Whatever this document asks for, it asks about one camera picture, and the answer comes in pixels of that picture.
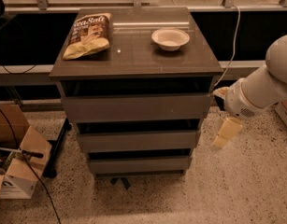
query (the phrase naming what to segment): drawer front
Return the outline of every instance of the drawer front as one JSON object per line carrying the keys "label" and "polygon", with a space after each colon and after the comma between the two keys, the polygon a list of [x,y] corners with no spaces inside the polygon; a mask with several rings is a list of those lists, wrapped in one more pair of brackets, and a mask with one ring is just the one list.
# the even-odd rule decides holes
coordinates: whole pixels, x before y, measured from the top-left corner
{"label": "drawer front", "polygon": [[124,98],[62,98],[71,122],[202,119],[209,110],[209,95]]}
{"label": "drawer front", "polygon": [[88,161],[90,171],[95,174],[122,174],[138,172],[184,171],[190,167],[192,157]]}
{"label": "drawer front", "polygon": [[79,147],[85,154],[132,150],[194,149],[199,137],[200,131],[113,135],[77,134]]}

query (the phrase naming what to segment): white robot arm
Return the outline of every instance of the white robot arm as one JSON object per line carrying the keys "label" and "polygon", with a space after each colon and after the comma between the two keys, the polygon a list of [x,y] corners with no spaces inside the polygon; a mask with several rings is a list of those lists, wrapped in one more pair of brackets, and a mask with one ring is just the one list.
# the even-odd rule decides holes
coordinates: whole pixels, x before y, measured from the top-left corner
{"label": "white robot arm", "polygon": [[267,50],[265,65],[227,89],[224,109],[238,119],[251,119],[287,99],[287,35]]}

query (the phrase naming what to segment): small bowl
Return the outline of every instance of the small bowl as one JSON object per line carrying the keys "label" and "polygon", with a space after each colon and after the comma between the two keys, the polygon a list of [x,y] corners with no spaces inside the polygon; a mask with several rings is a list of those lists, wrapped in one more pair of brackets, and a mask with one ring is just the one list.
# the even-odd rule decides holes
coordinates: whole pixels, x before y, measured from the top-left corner
{"label": "small bowl", "polygon": [[161,49],[174,51],[189,42],[187,33],[175,28],[162,28],[156,30],[151,39],[160,46]]}

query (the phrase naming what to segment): snack bag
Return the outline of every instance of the snack bag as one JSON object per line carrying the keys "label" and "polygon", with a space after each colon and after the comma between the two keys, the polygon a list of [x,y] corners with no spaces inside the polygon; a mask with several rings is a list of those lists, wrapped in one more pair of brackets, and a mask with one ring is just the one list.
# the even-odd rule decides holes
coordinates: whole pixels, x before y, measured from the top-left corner
{"label": "snack bag", "polygon": [[76,59],[108,49],[110,18],[111,14],[101,13],[76,20],[63,59]]}

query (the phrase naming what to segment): terrazzo floor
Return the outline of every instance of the terrazzo floor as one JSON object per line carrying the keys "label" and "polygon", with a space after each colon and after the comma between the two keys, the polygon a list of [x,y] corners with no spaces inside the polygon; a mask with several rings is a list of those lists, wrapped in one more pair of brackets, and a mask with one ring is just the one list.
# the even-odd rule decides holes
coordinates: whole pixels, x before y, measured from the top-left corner
{"label": "terrazzo floor", "polygon": [[[63,111],[28,111],[46,139],[55,139]],[[226,114],[210,108],[185,175],[128,176],[131,185],[94,179],[69,131],[56,162],[57,176],[43,177],[63,224],[279,223],[287,224],[287,127],[271,107],[245,122],[223,149],[212,146]],[[0,200],[0,224],[57,223],[37,184],[31,200]]]}

